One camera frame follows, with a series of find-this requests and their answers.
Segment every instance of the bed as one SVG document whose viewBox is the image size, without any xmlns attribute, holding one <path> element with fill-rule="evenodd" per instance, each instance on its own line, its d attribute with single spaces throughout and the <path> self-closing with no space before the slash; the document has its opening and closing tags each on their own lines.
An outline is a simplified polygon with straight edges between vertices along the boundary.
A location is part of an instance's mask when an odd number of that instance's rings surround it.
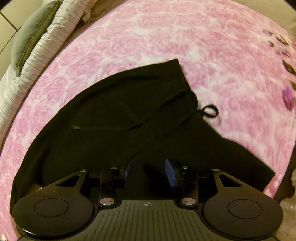
<svg viewBox="0 0 296 241">
<path fill-rule="evenodd" d="M 282 27 L 229 0 L 125 0 L 77 28 L 29 83 L 28 95 L 21 93 L 13 123 L 6 124 L 0 234 L 8 241 L 18 238 L 9 214 L 12 181 L 30 144 L 58 110 L 112 74 L 174 58 L 200 106 L 218 107 L 219 117 L 206 121 L 276 172 L 264 191 L 273 197 L 295 144 L 295 110 L 286 108 L 282 96 L 292 88 L 290 81 L 296 82 L 283 65 L 284 60 L 295 67 L 295 51 L 295 39 Z"/>
</svg>

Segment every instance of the ribbed surface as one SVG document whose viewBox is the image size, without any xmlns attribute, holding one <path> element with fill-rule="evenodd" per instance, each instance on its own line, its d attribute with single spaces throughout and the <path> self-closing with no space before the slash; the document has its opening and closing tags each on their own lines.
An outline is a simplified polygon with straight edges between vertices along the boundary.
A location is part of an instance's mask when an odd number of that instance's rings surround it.
<svg viewBox="0 0 296 241">
<path fill-rule="evenodd" d="M 11 66 L 0 81 L 0 150 L 12 120 L 42 71 L 61 49 L 79 22 L 89 0 L 63 0 L 47 32 L 34 47 L 16 77 Z"/>
<path fill-rule="evenodd" d="M 172 200 L 123 201 L 102 210 L 90 226 L 65 239 L 75 241 L 226 241 L 208 229 L 193 210 Z"/>
</svg>

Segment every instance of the silver screw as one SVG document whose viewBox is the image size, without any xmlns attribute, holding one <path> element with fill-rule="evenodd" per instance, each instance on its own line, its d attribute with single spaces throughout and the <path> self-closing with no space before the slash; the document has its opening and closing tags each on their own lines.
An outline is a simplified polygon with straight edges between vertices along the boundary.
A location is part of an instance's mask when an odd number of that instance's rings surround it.
<svg viewBox="0 0 296 241">
<path fill-rule="evenodd" d="M 103 205 L 111 205 L 111 204 L 113 204 L 115 201 L 114 201 L 113 198 L 105 197 L 105 198 L 102 198 L 100 202 L 101 202 Z"/>
<path fill-rule="evenodd" d="M 183 203 L 184 205 L 193 205 L 194 203 L 196 203 L 196 201 L 191 197 L 186 197 L 181 200 L 181 203 Z"/>
</svg>

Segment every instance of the gray pillow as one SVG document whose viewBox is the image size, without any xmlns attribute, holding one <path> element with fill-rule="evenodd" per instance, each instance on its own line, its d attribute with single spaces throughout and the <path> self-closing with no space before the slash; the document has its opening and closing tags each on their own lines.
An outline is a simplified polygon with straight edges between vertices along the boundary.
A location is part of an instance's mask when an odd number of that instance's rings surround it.
<svg viewBox="0 0 296 241">
<path fill-rule="evenodd" d="M 11 64 L 17 77 L 20 76 L 32 50 L 52 23 L 60 5 L 60 0 L 53 0 L 43 4 L 32 13 L 19 29 L 11 50 Z"/>
</svg>

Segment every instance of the gray ribbed panel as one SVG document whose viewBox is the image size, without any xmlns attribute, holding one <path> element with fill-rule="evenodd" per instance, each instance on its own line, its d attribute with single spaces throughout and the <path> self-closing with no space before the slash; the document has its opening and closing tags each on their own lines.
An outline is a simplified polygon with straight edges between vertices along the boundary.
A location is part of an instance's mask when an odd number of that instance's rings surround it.
<svg viewBox="0 0 296 241">
<path fill-rule="evenodd" d="M 178 208 L 172 200 L 122 201 L 99 211 L 80 233 L 64 241 L 227 241 L 208 229 L 193 210 Z M 265 241 L 276 241 L 271 237 Z"/>
</svg>

